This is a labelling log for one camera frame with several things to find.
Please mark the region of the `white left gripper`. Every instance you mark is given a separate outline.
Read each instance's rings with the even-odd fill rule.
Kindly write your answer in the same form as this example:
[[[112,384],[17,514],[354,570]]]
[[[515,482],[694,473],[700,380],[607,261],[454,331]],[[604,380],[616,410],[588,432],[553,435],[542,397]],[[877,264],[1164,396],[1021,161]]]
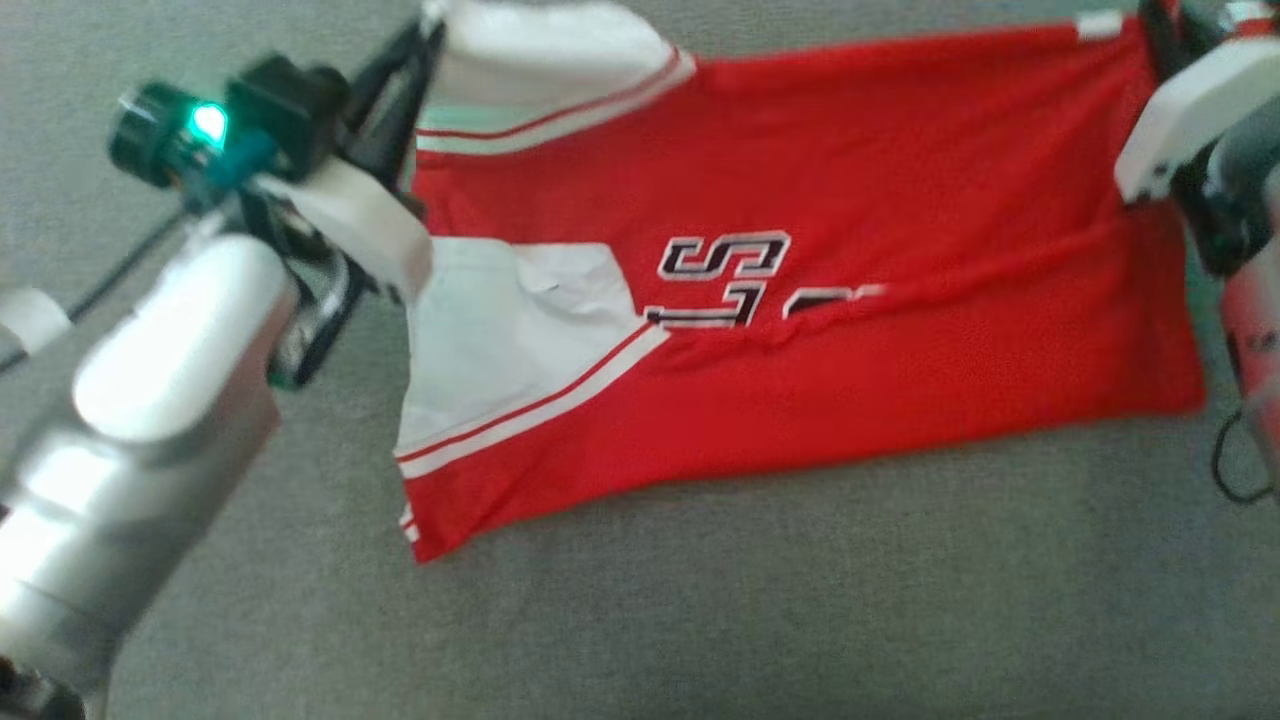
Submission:
[[[326,160],[296,182],[253,179],[259,229],[301,292],[271,370],[280,386],[310,383],[366,293],[401,304],[428,282],[431,241],[419,206],[398,192],[445,37],[444,22],[411,20],[357,70],[344,106],[346,161]]]

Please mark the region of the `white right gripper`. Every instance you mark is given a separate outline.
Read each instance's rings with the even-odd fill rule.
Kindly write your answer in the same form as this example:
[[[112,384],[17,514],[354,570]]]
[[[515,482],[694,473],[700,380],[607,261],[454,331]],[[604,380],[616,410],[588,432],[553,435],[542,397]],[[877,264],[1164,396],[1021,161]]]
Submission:
[[[1277,40],[1222,44],[1225,4],[1137,3],[1161,86],[1114,167],[1125,202],[1175,200],[1216,277],[1243,270],[1277,232]]]

